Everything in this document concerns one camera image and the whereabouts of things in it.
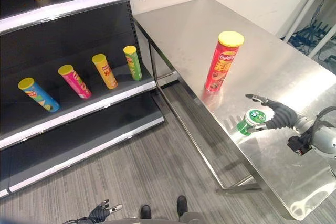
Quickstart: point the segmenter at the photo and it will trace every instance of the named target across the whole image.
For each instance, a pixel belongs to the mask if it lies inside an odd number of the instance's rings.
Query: table surface
[[[234,143],[247,168],[285,218],[302,220],[336,188],[327,162],[314,151],[302,157],[287,140],[291,129],[242,136],[236,123],[250,108],[271,109],[245,98],[253,93],[278,100],[314,118],[336,105],[336,76],[274,35],[215,0],[194,0],[135,16],[159,54],[208,109]],[[218,34],[234,30],[244,35],[219,92],[204,89]],[[335,114],[326,119],[336,123]]]

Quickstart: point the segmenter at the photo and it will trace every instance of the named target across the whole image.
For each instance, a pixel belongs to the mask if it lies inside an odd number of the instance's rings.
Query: gray carpet floor
[[[200,126],[205,113],[180,84],[166,88],[179,114],[228,186],[248,172],[221,136]],[[222,196],[189,138],[155,97],[166,122],[105,150],[56,175],[0,200],[0,215],[33,223],[63,223],[87,216],[103,199],[123,204],[108,220],[135,217],[149,204],[153,218],[177,220],[176,199],[185,194],[190,211],[202,212],[208,223],[336,223],[336,194],[304,221],[284,219],[264,193]]]

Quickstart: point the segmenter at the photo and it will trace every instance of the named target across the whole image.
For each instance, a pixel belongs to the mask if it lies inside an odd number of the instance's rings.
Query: yellow lid
[[[218,41],[226,47],[239,47],[244,43],[244,37],[236,31],[223,31],[219,34]]]
[[[70,74],[71,72],[73,72],[73,70],[74,70],[74,67],[72,65],[63,65],[62,67],[60,67],[58,69],[58,73],[61,76],[65,76],[65,75]]]
[[[126,46],[124,47],[124,53],[127,55],[131,55],[136,52],[136,47],[135,46]]]
[[[31,77],[22,79],[19,84],[17,85],[17,87],[19,89],[28,89],[30,86],[32,86],[34,84],[34,79]]]
[[[106,56],[103,55],[103,54],[98,54],[98,55],[95,55],[92,57],[92,62],[94,64],[97,64],[97,63],[100,63],[102,61],[105,61],[106,60]]]

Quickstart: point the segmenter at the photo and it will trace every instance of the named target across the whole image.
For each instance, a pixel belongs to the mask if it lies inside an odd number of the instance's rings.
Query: green cup
[[[246,112],[243,120],[237,124],[237,129],[241,134],[250,136],[247,130],[254,125],[264,123],[266,121],[266,115],[263,111],[257,109],[250,109]]]

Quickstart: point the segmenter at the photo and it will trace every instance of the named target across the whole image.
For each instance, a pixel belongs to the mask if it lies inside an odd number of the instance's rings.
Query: black shoe
[[[152,211],[149,205],[142,205],[140,209],[140,218],[141,219],[152,219]]]
[[[178,213],[178,216],[181,217],[182,214],[184,214],[185,212],[188,212],[187,199],[186,199],[185,196],[180,195],[177,198],[177,213]]]

